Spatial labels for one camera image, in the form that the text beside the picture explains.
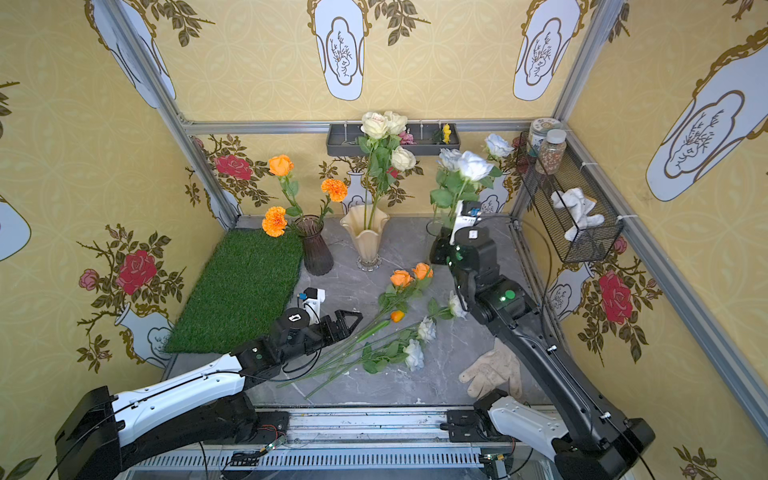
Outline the white rose flower large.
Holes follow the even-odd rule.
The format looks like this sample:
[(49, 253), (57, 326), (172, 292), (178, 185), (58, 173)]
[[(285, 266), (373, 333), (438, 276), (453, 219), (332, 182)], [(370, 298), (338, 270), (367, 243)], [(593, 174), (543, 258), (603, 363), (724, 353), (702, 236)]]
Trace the white rose flower large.
[[(491, 177), (494, 166), (487, 160), (471, 151), (461, 152), (459, 159), (459, 172), (462, 177), (462, 186), (456, 198), (455, 208), (460, 200), (477, 201), (480, 190), (485, 186), (486, 178)], [(455, 210), (452, 217), (453, 227)]]

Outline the orange carnation flower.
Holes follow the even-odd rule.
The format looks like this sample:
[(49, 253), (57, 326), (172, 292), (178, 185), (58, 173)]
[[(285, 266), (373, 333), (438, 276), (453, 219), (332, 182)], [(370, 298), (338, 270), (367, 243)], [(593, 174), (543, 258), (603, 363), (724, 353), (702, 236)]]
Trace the orange carnation flower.
[(273, 238), (279, 238), (286, 232), (298, 233), (298, 228), (289, 218), (298, 217), (301, 210), (295, 206), (288, 209), (280, 206), (274, 206), (267, 210), (262, 220), (262, 229)]

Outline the cream rose single stem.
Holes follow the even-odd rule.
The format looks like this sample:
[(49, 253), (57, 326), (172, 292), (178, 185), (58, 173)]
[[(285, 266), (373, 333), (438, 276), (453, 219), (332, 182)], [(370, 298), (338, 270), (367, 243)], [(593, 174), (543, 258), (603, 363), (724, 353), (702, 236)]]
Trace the cream rose single stem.
[(373, 217), (379, 201), (398, 181), (400, 174), (411, 170), (415, 165), (414, 154), (402, 146), (388, 148), (380, 145), (373, 151), (367, 172), (370, 185), (373, 187), (371, 213), (366, 222), (368, 229), (373, 228)]

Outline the orange marigold flower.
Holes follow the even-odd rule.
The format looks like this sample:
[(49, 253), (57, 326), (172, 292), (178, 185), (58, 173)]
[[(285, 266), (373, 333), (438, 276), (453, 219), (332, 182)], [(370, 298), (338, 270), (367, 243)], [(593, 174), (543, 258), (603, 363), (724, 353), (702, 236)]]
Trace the orange marigold flower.
[(341, 203), (346, 199), (348, 188), (343, 181), (324, 179), (321, 183), (321, 191), (324, 197), (321, 200), (319, 219), (323, 221), (326, 215), (332, 212), (332, 203)]

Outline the cream rose flower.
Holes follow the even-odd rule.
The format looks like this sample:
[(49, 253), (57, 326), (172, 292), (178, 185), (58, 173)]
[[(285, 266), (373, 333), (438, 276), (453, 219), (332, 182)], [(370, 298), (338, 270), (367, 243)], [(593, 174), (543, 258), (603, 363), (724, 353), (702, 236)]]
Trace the cream rose flower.
[(380, 145), (388, 148), (402, 146), (400, 144), (399, 134), (406, 130), (408, 119), (393, 111), (386, 111), (384, 113), (370, 111), (362, 116), (361, 121), (362, 125), (360, 130), (362, 136), (358, 138), (358, 145), (368, 159), (364, 178), (366, 179), (367, 185), (371, 188), (373, 200), (373, 187), (370, 185), (367, 176), (370, 157), (373, 151)]

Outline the orange rose flower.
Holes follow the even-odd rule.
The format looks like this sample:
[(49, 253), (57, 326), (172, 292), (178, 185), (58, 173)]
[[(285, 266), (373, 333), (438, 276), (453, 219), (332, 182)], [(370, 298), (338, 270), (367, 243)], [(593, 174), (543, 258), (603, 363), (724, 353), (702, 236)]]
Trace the orange rose flower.
[(281, 191), (290, 204), (286, 210), (287, 215), (294, 218), (303, 216), (303, 209), (297, 199), (299, 183), (292, 175), (294, 169), (292, 160), (287, 155), (278, 155), (268, 161), (268, 166), (270, 173), (278, 179)]

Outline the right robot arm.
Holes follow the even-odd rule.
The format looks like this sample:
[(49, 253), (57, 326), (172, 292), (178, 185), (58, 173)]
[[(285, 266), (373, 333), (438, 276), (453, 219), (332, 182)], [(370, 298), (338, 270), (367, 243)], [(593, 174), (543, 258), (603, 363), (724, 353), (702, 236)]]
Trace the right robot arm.
[(516, 355), (558, 413), (492, 391), (478, 404), (499, 434), (526, 443), (564, 479), (621, 479), (641, 461), (654, 431), (615, 407), (562, 349), (534, 299), (501, 274), (487, 228), (440, 233), (430, 260), (450, 269), (460, 306)]

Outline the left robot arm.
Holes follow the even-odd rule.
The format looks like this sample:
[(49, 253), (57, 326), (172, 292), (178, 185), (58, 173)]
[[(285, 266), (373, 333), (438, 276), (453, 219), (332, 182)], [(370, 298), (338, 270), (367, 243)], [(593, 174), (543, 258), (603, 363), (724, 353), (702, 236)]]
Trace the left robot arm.
[(337, 310), (318, 322), (305, 308), (287, 309), (273, 331), (163, 382), (121, 393), (86, 393), (55, 436), (60, 479), (114, 479), (130, 467), (190, 444), (264, 436), (246, 395), (283, 366), (344, 341), (363, 316)]

